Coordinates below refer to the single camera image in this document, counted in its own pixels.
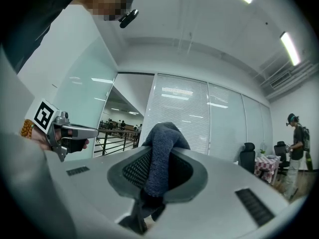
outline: small table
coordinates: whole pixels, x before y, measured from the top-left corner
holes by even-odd
[[[267,180],[269,183],[274,185],[276,181],[277,171],[279,167],[280,157],[276,156],[276,158],[267,158],[263,157],[256,157],[255,158],[255,172],[254,174],[259,176],[261,171],[260,168],[268,169],[269,172],[263,175],[263,179]]]

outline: window blinds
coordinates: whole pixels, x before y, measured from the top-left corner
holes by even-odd
[[[246,119],[241,94],[209,84],[209,155],[227,161],[238,160],[246,142]]]
[[[158,74],[151,107],[147,111],[144,140],[154,125],[172,122],[191,150],[207,154],[209,105],[207,83]]]
[[[264,128],[264,148],[266,155],[273,154],[273,126],[271,121],[270,109],[262,104],[260,104],[261,115],[263,118],[263,128]]]
[[[263,120],[259,102],[243,96],[246,120],[247,120],[247,142],[255,145],[256,156],[259,156],[260,149],[263,148],[264,130]]]

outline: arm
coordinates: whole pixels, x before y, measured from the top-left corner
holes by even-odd
[[[302,147],[303,145],[304,145],[303,142],[299,141],[295,145],[291,145],[290,149],[298,149],[298,148]]]

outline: camera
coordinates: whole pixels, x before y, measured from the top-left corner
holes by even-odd
[[[127,27],[127,25],[130,24],[133,21],[133,19],[135,19],[137,17],[138,14],[139,14],[139,11],[137,9],[134,9],[130,13],[121,17],[119,19],[119,22],[121,23],[120,28]]]

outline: chair backrest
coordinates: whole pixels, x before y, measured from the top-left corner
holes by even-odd
[[[251,142],[245,143],[245,149],[239,154],[240,164],[252,174],[255,172],[255,156],[255,145]]]
[[[274,146],[274,151],[277,156],[280,156],[280,161],[286,161],[286,144],[284,141],[277,142]]]

